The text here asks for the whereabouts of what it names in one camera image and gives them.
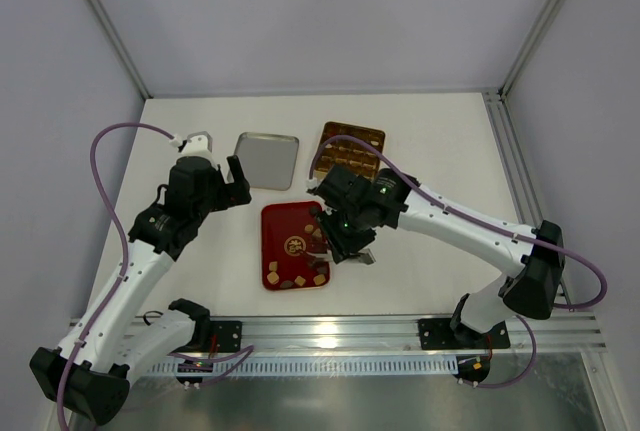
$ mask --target metal bracket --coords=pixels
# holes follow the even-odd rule
[[[478,342],[474,347],[462,346],[453,335],[449,326],[451,318],[428,318],[418,320],[418,337],[420,347],[424,351],[443,351],[459,349],[486,349],[487,343]],[[507,325],[503,321],[496,324],[489,333],[493,349],[509,349],[511,341],[507,332]]]
[[[215,352],[235,353],[240,351],[242,321],[211,321],[211,331],[213,333],[211,339],[215,339],[216,344]]]

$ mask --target cable connector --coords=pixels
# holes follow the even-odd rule
[[[318,178],[307,179],[307,190],[316,189],[318,187]]]
[[[180,149],[184,145],[184,139],[179,134],[174,134],[173,138],[169,140],[169,144],[176,149]]]

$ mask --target wire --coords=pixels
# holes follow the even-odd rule
[[[489,348],[489,357],[487,361],[491,361],[493,359],[493,343],[491,342],[491,335],[487,334],[487,348]]]
[[[144,324],[146,324],[147,326],[151,326],[151,323],[147,319],[147,314],[149,314],[149,313],[156,313],[156,314],[159,314],[160,316],[164,315],[164,313],[162,311],[154,311],[154,310],[147,311],[146,313],[144,313],[142,315],[142,320],[144,321]]]
[[[172,356],[174,358],[184,359],[185,361],[198,361],[199,363],[214,364],[214,363],[223,363],[225,361],[229,361],[231,359],[237,358],[238,356],[241,356],[242,354],[246,353],[249,348],[253,350],[253,345],[249,345],[246,348],[242,348],[240,351],[236,351],[233,354],[229,354],[221,358],[198,359],[198,358],[194,358],[193,356],[189,356],[188,354],[181,354],[181,353],[171,353],[169,354],[169,356]]]
[[[150,124],[118,123],[118,124],[113,124],[111,126],[104,128],[102,131],[100,131],[96,135],[96,137],[93,139],[93,142],[91,143],[91,151],[90,151],[91,173],[93,174],[93,180],[96,183],[96,187],[98,188],[98,193],[100,193],[100,197],[102,198],[104,207],[106,208],[107,213],[109,214],[109,218],[111,219],[111,221],[116,227],[116,230],[118,231],[120,244],[122,245],[122,266],[120,266],[120,272],[118,274],[119,276],[124,277],[127,274],[127,269],[129,267],[129,247],[127,245],[127,236],[124,232],[124,228],[122,227],[122,223],[120,222],[120,220],[118,219],[118,216],[116,215],[116,211],[113,207],[113,204],[109,200],[109,196],[107,195],[107,192],[104,189],[104,185],[102,184],[102,180],[100,179],[100,174],[98,173],[98,166],[96,164],[96,149],[98,147],[98,143],[106,134],[110,133],[115,129],[120,129],[120,128],[150,129],[151,131],[160,133],[169,139],[173,139],[173,135],[165,131],[164,129],[160,129]],[[98,317],[100,317],[100,315],[102,314],[102,311],[104,311],[104,309],[109,304],[109,301],[111,301],[111,298],[113,298],[113,295],[116,293],[116,291],[120,287],[121,282],[122,282],[122,279],[116,279],[116,281],[113,283],[113,286],[111,286],[111,289],[109,290],[107,295],[104,297],[102,302],[98,305],[98,307],[93,312],[91,317],[89,317],[89,320],[87,321],[82,332],[78,336],[78,339],[76,340],[76,344],[71,349],[71,353],[67,358],[67,363],[64,366],[62,375],[60,376],[60,382],[58,383],[58,391],[57,391],[57,397],[56,397],[58,424],[60,425],[60,429],[62,431],[69,431],[69,426],[67,425],[67,421],[65,420],[65,417],[64,417],[64,393],[67,387],[67,381],[69,379],[69,373],[71,372],[71,367],[73,366],[73,363],[75,362],[76,357],[78,356],[78,353],[80,352],[80,349],[84,344],[84,339],[89,334],[89,331],[91,331],[91,328],[96,322],[96,320],[98,319]]]
[[[462,382],[464,384],[468,384],[469,386],[473,386],[474,388],[481,388],[481,389],[501,389],[501,388],[506,388],[508,386],[513,386],[514,384],[518,384],[520,381],[522,381],[524,378],[527,377],[527,375],[531,372],[531,370],[533,369],[533,367],[536,364],[536,360],[538,358],[538,343],[536,342],[536,337],[533,334],[533,330],[531,329],[531,326],[529,326],[529,323],[527,323],[527,321],[522,317],[522,316],[518,316],[516,315],[516,318],[518,318],[522,324],[524,325],[524,327],[526,328],[527,332],[529,333],[529,337],[531,338],[531,359],[529,360],[529,364],[527,364],[527,367],[524,368],[524,370],[515,378],[510,379],[508,381],[505,381],[503,383],[498,383],[498,384],[476,384],[472,381],[469,381],[467,379],[462,379],[462,380],[458,380],[458,382]]]
[[[554,304],[555,308],[560,308],[560,309],[570,309],[570,310],[577,310],[577,309],[586,309],[586,308],[590,308],[596,304],[598,304],[600,301],[602,301],[604,299],[604,297],[607,294],[607,290],[608,290],[608,283],[607,283],[607,278],[605,277],[604,273],[600,270],[600,268],[598,268],[595,264],[593,264],[591,261],[587,260],[586,258],[582,257],[581,255],[579,255],[578,253],[571,251],[569,249],[565,249],[563,247],[560,246],[556,246],[555,244],[551,244],[551,243],[547,243],[546,241],[542,241],[540,239],[536,239],[536,238],[530,238],[528,236],[523,236],[521,234],[513,234],[511,231],[500,228],[499,226],[494,226],[493,224],[487,223],[481,219],[476,218],[475,216],[471,216],[470,214],[465,213],[464,211],[460,211],[459,209],[450,207],[445,205],[442,201],[436,199],[434,196],[431,196],[429,193],[427,193],[426,191],[424,191],[423,189],[420,188],[420,186],[416,185],[413,181],[411,181],[395,164],[393,164],[387,157],[385,157],[380,151],[378,151],[377,149],[375,149],[373,146],[369,145],[368,143],[366,143],[365,141],[362,141],[361,139],[358,138],[354,138],[353,136],[347,136],[347,135],[337,135],[337,136],[332,136],[331,138],[327,139],[324,143],[322,143],[320,145],[320,147],[318,148],[318,151],[316,152],[315,156],[313,157],[313,161],[311,162],[311,168],[309,169],[309,179],[313,179],[313,170],[318,162],[318,160],[320,159],[320,156],[322,156],[322,152],[324,151],[324,149],[327,147],[327,145],[335,142],[335,141],[351,141],[352,143],[356,143],[360,146],[362,146],[363,148],[365,148],[367,151],[369,151],[370,153],[373,153],[374,155],[376,155],[383,163],[385,163],[387,166],[389,166],[389,168],[398,175],[398,177],[404,181],[405,184],[407,184],[413,191],[415,191],[420,197],[424,198],[427,202],[431,203],[432,205],[444,210],[446,208],[446,211],[450,214],[453,214],[454,216],[458,216],[459,218],[464,219],[465,221],[468,221],[472,224],[475,224],[476,226],[479,226],[481,228],[484,228],[486,230],[489,231],[493,231],[496,234],[499,234],[501,236],[505,236],[511,239],[515,239],[515,240],[520,240],[523,241],[525,243],[529,243],[529,244],[533,244],[536,246],[540,246],[546,249],[550,249],[551,251],[555,251],[556,253],[560,253],[563,254],[564,256],[567,256],[571,259],[574,259],[575,261],[578,261],[580,264],[586,266],[587,268],[589,268],[593,274],[596,275],[596,277],[598,278],[598,281],[600,281],[600,291],[598,292],[598,294],[593,298],[590,299],[589,301],[586,301],[584,303],[578,303],[578,304]]]
[[[234,353],[234,354],[232,354],[230,356],[226,356],[224,358],[225,361],[227,361],[229,359],[233,359],[235,357],[238,357],[238,356],[244,354],[244,356],[242,356],[241,359],[239,359],[237,362],[235,362],[233,364],[233,366],[231,366],[229,369],[227,369],[223,373],[219,374],[218,376],[214,376],[213,378],[211,378],[211,379],[209,379],[207,381],[204,381],[203,383],[200,383],[200,387],[203,388],[203,387],[206,387],[206,386],[211,386],[211,385],[219,383],[220,381],[225,379],[227,376],[229,376],[231,373],[233,373],[236,369],[238,369],[240,366],[242,366],[242,363],[244,363],[247,360],[247,358],[251,355],[251,353],[253,353],[254,350],[255,350],[255,348],[253,347],[253,345],[250,344],[249,346],[241,349],[237,353]],[[172,353],[172,354],[170,354],[170,356],[174,356],[174,357],[178,357],[178,358],[183,358],[183,356],[184,356],[185,358],[189,359],[190,361],[194,360],[193,356],[188,356],[188,355],[178,355],[178,356],[176,356],[176,354],[178,354],[178,353]],[[223,358],[201,359],[201,360],[197,360],[197,361],[199,361],[199,362],[210,362],[210,363],[216,362],[216,363],[218,363],[218,362],[221,362],[222,359]],[[202,370],[202,368],[198,368],[196,366],[193,366],[193,369]],[[151,404],[155,403],[157,400],[165,397],[166,395],[173,393],[174,391],[177,391],[177,389],[169,389],[169,390],[167,390],[167,391],[165,391],[163,393],[160,393],[159,395],[155,396],[154,398],[151,398],[149,401],[147,401],[146,403],[144,403],[144,404],[142,404],[140,406],[135,406],[135,407],[132,407],[132,408],[125,408],[125,409],[121,410],[120,412],[121,413],[131,413],[131,412],[134,412],[134,411],[139,411],[141,409],[146,408],[147,406],[150,406]]]
[[[217,342],[218,342],[218,335],[214,334],[213,338],[211,338],[211,347],[209,348],[209,356],[207,356],[208,359],[211,359],[211,356],[216,354],[216,351],[218,350]]]

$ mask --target metal frame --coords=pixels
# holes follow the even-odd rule
[[[105,7],[102,5],[102,2],[100,0],[85,0],[85,1],[89,6],[89,8],[91,9],[96,20],[98,21],[98,24],[102,29],[102,31],[104,32],[105,37],[113,47],[116,57],[120,61],[120,64],[122,64],[133,86],[138,90],[138,93],[140,94],[142,99],[146,100],[151,98],[152,96],[149,93],[147,86],[144,84],[142,76],[138,72],[136,65],[134,64],[133,60],[131,59],[131,56],[129,55],[129,51],[127,51],[127,48],[122,42],[122,39],[120,38],[118,31],[113,25],[111,18],[107,14]]]
[[[508,96],[513,90],[513,87],[522,74],[522,71],[531,60],[536,49],[538,49],[538,45],[544,39],[544,36],[553,24],[553,21],[558,15],[558,12],[560,11],[560,8],[562,8],[564,2],[565,0],[546,0],[542,6],[540,14],[531,27],[529,34],[527,34],[527,37],[524,40],[524,44],[520,48],[516,60],[511,65],[511,69],[507,73],[505,82],[500,89],[499,94],[501,96]]]
[[[527,165],[526,150],[523,150],[521,140],[518,139],[519,133],[511,119],[507,97],[502,96],[498,90],[483,93],[483,97],[518,218],[521,221],[539,223],[545,210],[542,193],[531,167]],[[564,280],[560,284],[567,302],[570,303]],[[603,351],[606,351],[604,340],[602,343]],[[611,379],[607,369],[612,363],[605,353],[592,351],[586,348],[581,350],[582,359],[605,427],[615,431],[630,429],[624,409],[617,400],[619,387]]]
[[[189,378],[192,370],[182,369],[181,358],[165,358],[147,371],[151,378]],[[206,371],[198,370],[198,377],[219,376],[234,365],[233,362],[214,363]],[[234,378],[308,378],[308,377],[362,377],[362,376],[428,376],[458,373],[458,362],[453,355],[395,356],[281,356],[279,354],[252,353],[237,369]]]
[[[234,316],[216,320],[242,321],[242,346],[253,345],[257,356],[451,356],[469,350],[423,351],[418,337],[418,320],[442,315],[375,316]],[[529,320],[539,353],[606,352],[604,337],[591,312],[557,312],[546,321]],[[506,322],[510,349],[495,354],[529,354],[531,339],[522,323]],[[141,318],[127,334],[145,328]]]

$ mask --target gold emblem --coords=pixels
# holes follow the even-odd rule
[[[300,256],[307,249],[307,243],[300,236],[291,236],[284,242],[284,251],[289,256]]]

